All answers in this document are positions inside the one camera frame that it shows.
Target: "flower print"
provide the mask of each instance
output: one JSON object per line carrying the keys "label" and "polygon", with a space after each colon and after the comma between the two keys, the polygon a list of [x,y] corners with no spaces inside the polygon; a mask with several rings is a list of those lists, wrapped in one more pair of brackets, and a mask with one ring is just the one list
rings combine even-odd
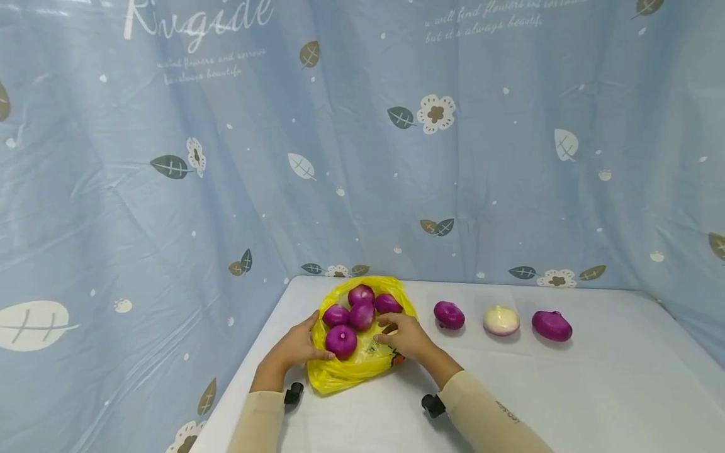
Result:
{"label": "flower print", "polygon": [[176,437],[174,438],[174,443],[169,445],[169,448],[166,449],[166,453],[189,453],[191,451],[191,447],[194,445],[194,442],[196,442],[196,439],[202,432],[202,428],[206,424],[207,422],[201,422],[197,425],[196,422],[192,420],[179,428],[179,431],[177,431]]}
{"label": "flower print", "polygon": [[330,266],[325,272],[327,277],[349,277],[350,273],[347,271],[347,267],[343,265]]}
{"label": "flower print", "polygon": [[186,149],[188,150],[188,164],[196,169],[200,178],[203,178],[204,170],[207,168],[207,158],[202,151],[202,144],[194,137],[189,137],[186,140]]}
{"label": "flower print", "polygon": [[574,288],[576,286],[574,273],[569,269],[548,270],[543,277],[536,280],[536,283],[539,286],[553,286],[555,288]]}
{"label": "flower print", "polygon": [[438,129],[448,129],[455,121],[453,112],[455,112],[455,102],[450,96],[438,99],[435,94],[429,94],[420,101],[418,121],[423,123],[423,132],[430,135]]}

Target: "yellow plastic bag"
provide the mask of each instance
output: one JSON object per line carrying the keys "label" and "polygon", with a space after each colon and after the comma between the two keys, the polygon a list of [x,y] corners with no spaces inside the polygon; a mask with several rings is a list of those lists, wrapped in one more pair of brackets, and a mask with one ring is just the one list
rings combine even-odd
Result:
{"label": "yellow plastic bag", "polygon": [[[370,286],[375,295],[391,294],[403,307],[403,312],[418,319],[415,308],[403,291],[403,284],[393,277],[378,277],[369,275],[352,278],[333,289],[320,305],[320,319],[312,327],[312,344],[319,349],[325,349],[325,336],[329,328],[322,322],[322,314],[334,304],[349,308],[347,293],[355,286],[364,284]],[[328,362],[314,360],[307,363],[307,377],[312,387],[322,395],[356,386],[366,379],[384,373],[391,367],[398,365],[405,358],[386,344],[380,344],[373,337],[383,330],[377,321],[366,332],[357,333],[357,348],[355,353],[347,360],[333,359]]]}

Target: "red onion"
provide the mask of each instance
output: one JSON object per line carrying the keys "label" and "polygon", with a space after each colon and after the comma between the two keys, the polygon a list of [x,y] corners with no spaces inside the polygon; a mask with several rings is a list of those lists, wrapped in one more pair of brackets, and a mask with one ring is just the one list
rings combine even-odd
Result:
{"label": "red onion", "polygon": [[347,360],[355,352],[357,336],[346,325],[336,325],[325,337],[325,349],[333,352],[338,360]]}
{"label": "red onion", "polygon": [[347,322],[357,331],[366,331],[373,325],[375,307],[367,302],[358,302],[350,309]]}
{"label": "red onion", "polygon": [[560,343],[571,338],[571,324],[559,312],[536,312],[531,319],[534,330],[544,338]]}
{"label": "red onion", "polygon": [[390,294],[380,294],[375,298],[375,309],[381,315],[383,313],[402,313],[403,307]]}
{"label": "red onion", "polygon": [[340,304],[335,304],[325,311],[325,314],[322,315],[322,321],[328,327],[335,327],[336,325],[347,324],[347,318],[349,316],[350,312],[347,311],[347,308]]}
{"label": "red onion", "polygon": [[347,293],[347,301],[351,307],[358,302],[370,302],[372,304],[375,301],[375,292],[368,285],[357,285]]}
{"label": "red onion", "polygon": [[453,302],[440,301],[433,308],[433,314],[439,325],[446,329],[457,331],[465,323],[465,315]]}

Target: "sleeve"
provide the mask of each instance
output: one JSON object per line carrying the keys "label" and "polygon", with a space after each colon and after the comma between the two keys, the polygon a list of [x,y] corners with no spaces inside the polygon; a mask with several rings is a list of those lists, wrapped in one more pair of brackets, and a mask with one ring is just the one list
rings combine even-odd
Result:
{"label": "sleeve", "polygon": [[276,453],[284,418],[284,394],[250,393],[244,402],[227,453]]}
{"label": "sleeve", "polygon": [[466,371],[454,375],[439,397],[448,417],[476,453],[553,453]]}

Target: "fabric backdrop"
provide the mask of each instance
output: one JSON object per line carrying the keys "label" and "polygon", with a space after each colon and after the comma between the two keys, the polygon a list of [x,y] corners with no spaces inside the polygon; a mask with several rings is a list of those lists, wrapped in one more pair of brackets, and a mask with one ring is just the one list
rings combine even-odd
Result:
{"label": "fabric backdrop", "polygon": [[0,0],[0,450],[188,453],[299,274],[639,289],[725,364],[723,21]]}

